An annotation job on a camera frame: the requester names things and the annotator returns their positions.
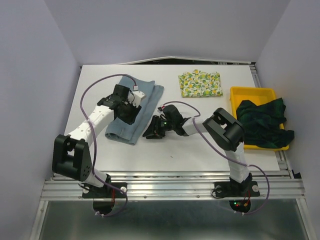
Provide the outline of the light blue denim skirt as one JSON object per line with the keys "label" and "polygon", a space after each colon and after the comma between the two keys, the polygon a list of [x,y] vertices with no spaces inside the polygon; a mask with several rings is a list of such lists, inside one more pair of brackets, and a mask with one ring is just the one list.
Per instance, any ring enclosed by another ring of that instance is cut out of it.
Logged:
{"label": "light blue denim skirt", "polygon": [[141,110],[135,122],[130,125],[116,118],[105,130],[107,139],[129,145],[135,145],[143,134],[165,90],[162,85],[156,84],[154,80],[143,81],[137,78],[134,80],[137,83],[138,90],[146,95],[146,98],[140,104]]}

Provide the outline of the lemon print skirt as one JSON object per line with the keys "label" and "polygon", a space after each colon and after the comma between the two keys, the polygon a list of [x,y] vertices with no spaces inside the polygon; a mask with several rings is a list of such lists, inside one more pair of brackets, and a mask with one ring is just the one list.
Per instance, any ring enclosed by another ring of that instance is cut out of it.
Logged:
{"label": "lemon print skirt", "polygon": [[178,75],[179,89],[183,98],[222,97],[221,75],[195,69]]}

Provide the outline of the dark green skirt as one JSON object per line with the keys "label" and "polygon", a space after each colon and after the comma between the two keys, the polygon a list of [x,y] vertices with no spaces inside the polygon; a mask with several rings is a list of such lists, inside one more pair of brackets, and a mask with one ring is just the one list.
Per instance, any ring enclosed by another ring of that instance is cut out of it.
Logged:
{"label": "dark green skirt", "polygon": [[236,109],[236,116],[244,127],[244,143],[264,149],[288,146],[294,140],[295,132],[281,128],[287,121],[285,110],[282,98],[262,105],[243,100]]}

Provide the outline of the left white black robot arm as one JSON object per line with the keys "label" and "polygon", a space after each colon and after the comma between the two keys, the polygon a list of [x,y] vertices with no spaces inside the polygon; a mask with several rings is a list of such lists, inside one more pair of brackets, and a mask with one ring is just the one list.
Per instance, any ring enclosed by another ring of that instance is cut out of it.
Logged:
{"label": "left white black robot arm", "polygon": [[90,146],[97,145],[97,136],[113,120],[133,124],[141,110],[146,95],[134,86],[133,90],[117,84],[113,93],[97,102],[93,112],[85,115],[85,121],[67,135],[54,140],[52,171],[83,184],[94,187],[95,193],[106,197],[111,189],[111,177],[95,168],[96,155],[90,154]]}

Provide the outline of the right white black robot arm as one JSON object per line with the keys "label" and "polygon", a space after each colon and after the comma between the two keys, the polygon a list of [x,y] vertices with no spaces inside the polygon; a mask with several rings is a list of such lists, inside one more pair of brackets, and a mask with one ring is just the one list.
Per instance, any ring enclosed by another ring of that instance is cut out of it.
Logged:
{"label": "right white black robot arm", "polygon": [[162,139],[166,132],[174,131],[177,135],[188,137],[209,133],[215,143],[224,150],[225,154],[217,153],[228,160],[230,175],[229,182],[214,183],[217,198],[241,197],[249,191],[252,174],[244,155],[245,131],[242,124],[223,108],[218,108],[207,119],[183,117],[178,109],[170,104],[159,107],[160,115],[151,118],[150,125],[143,133],[146,139]]}

